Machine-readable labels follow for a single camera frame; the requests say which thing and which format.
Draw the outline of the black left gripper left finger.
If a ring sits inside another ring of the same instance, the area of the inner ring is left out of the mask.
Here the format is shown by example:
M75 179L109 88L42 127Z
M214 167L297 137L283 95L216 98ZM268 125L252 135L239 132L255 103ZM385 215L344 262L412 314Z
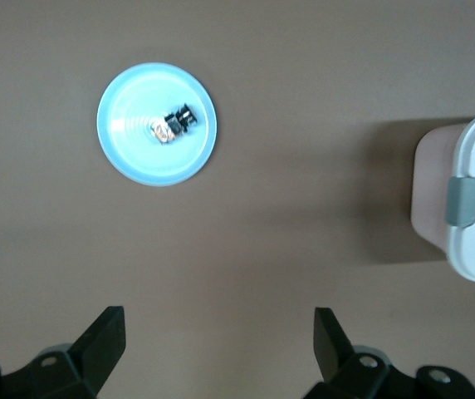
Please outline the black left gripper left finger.
M15 372L0 368L0 398L96 398L125 348L125 309L109 306L74 343L44 349Z

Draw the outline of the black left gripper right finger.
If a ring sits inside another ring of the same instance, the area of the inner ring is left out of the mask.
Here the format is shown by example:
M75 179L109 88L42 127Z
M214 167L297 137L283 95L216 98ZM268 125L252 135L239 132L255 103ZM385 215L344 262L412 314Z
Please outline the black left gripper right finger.
M322 375L314 398L475 398L475 386L451 368L423 366L410 377L383 353L355 348L330 308L315 309L313 348Z

